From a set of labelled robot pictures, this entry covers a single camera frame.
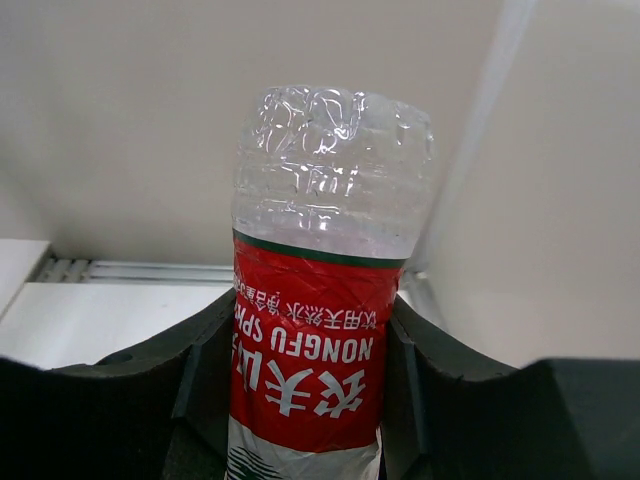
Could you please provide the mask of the red label water bottle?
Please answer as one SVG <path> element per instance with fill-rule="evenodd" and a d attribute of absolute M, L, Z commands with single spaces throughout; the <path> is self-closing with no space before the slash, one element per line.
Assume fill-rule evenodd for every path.
<path fill-rule="evenodd" d="M 387 325 L 433 201 L 429 117 L 275 87 L 238 158 L 226 475 L 375 479 Z"/>

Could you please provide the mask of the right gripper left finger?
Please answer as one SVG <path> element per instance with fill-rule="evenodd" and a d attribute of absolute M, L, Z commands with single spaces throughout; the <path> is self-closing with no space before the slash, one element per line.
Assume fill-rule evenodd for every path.
<path fill-rule="evenodd" d="M 235 294 L 93 365 L 1 362 L 5 479 L 220 479 Z"/>

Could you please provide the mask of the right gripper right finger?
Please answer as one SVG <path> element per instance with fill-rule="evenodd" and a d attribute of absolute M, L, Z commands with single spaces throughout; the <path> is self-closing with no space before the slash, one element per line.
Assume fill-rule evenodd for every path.
<path fill-rule="evenodd" d="M 385 479 L 635 479 L 639 364 L 491 359 L 394 304 L 382 420 Z"/>

